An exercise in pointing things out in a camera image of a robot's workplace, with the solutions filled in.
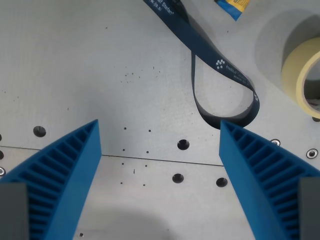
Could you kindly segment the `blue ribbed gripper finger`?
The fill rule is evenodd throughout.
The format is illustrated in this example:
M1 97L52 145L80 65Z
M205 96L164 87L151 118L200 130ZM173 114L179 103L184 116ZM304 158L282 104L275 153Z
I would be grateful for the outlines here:
M228 121L219 156L257 240L299 240L298 182L320 171L284 148Z
M66 134L0 179L27 190L31 240L71 240L102 156L96 119Z

